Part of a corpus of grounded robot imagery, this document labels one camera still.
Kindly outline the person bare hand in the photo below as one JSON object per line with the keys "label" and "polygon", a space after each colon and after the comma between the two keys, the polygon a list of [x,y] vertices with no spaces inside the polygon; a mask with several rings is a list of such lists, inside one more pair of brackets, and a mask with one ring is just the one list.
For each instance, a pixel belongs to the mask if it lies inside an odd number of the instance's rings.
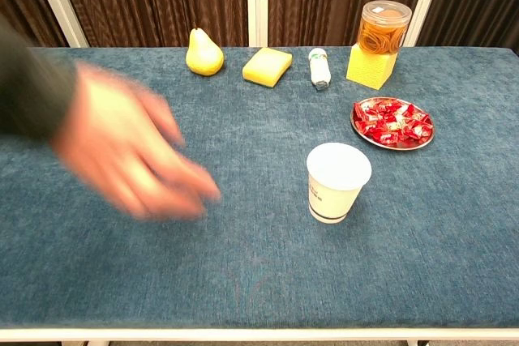
{"label": "person bare hand", "polygon": [[190,219],[220,198],[207,170],[173,148],[184,140],[161,96],[82,62],[76,86],[51,146],[113,205],[141,220]]}

